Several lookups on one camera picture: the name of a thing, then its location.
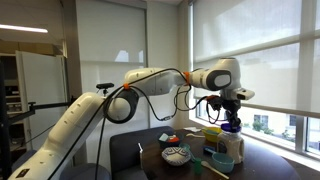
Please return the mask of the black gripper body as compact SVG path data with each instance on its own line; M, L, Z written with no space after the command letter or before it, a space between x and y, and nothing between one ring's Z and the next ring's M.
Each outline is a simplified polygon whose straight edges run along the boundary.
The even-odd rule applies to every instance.
M238 110L241 108L239 100L224 100L222 107L225 109L225 119L232 127L238 127L241 120L238 118Z

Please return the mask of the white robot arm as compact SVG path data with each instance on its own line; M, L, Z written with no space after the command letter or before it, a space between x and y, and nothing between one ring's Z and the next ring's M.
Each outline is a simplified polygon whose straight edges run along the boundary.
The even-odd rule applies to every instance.
M141 97L164 95L175 87L196 87L211 92L208 101L216 100L226 110L232 128L240 126L237 111L242 100L254 92L242 87L241 73L235 58L221 58L209 69L181 72L175 68L142 68L126 73L124 84L106 97L87 92L75 100L50 130L40 149L18 167L8 180L58 180L71 157L86 141L102 119L126 123L135 115Z

